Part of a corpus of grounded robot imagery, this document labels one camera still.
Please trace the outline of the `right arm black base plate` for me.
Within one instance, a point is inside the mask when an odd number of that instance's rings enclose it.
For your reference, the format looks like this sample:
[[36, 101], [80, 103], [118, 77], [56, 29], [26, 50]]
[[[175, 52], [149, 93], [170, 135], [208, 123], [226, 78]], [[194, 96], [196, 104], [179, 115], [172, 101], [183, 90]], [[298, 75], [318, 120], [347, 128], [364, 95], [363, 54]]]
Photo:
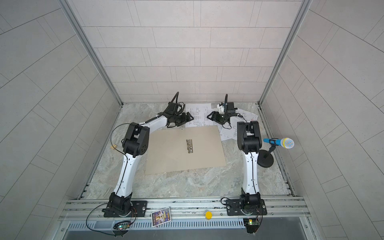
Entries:
[[225, 201], [228, 216], [265, 216], [268, 214], [264, 200], [259, 206], [243, 207], [240, 200]]

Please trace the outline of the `beige cardboard folder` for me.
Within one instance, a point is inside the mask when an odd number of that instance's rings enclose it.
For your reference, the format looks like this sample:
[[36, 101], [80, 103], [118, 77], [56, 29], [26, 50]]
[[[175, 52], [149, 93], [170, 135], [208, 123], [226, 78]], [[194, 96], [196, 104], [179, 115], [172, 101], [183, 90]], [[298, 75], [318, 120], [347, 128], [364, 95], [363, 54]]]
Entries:
[[[189, 154], [186, 140], [193, 141]], [[146, 175], [226, 165], [217, 126], [173, 128], [150, 134]]]

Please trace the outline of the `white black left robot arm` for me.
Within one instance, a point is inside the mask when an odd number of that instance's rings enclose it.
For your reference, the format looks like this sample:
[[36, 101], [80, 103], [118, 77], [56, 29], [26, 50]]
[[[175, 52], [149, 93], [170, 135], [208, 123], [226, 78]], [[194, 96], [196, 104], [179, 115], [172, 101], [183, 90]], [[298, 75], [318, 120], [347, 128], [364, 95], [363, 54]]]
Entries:
[[150, 134], [163, 127], [179, 127], [194, 120], [185, 105], [170, 102], [167, 108], [144, 123], [128, 123], [128, 129], [122, 141], [123, 165], [118, 183], [109, 197], [107, 207], [102, 209], [104, 217], [126, 217], [133, 215], [131, 202], [133, 182], [138, 164], [148, 150]]

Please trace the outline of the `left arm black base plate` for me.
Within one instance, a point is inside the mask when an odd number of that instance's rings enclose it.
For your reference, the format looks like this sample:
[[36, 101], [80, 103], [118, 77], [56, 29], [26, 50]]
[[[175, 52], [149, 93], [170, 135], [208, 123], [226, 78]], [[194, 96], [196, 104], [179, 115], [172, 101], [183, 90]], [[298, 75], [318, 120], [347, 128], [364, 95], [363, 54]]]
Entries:
[[144, 217], [147, 210], [147, 201], [125, 201], [122, 203], [108, 203], [102, 209], [105, 218]]

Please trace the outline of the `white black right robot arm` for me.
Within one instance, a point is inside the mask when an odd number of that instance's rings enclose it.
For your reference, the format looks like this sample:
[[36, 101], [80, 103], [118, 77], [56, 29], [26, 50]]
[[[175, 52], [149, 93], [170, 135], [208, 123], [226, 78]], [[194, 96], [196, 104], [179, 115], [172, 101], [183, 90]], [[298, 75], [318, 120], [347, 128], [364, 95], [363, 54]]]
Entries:
[[267, 214], [264, 200], [258, 185], [258, 157], [262, 147], [261, 131], [258, 121], [246, 121], [236, 112], [234, 103], [220, 103], [218, 110], [211, 112], [207, 118], [222, 126], [231, 123], [231, 118], [239, 117], [237, 122], [237, 143], [243, 154], [244, 180], [238, 200], [226, 199], [228, 216], [263, 216]]

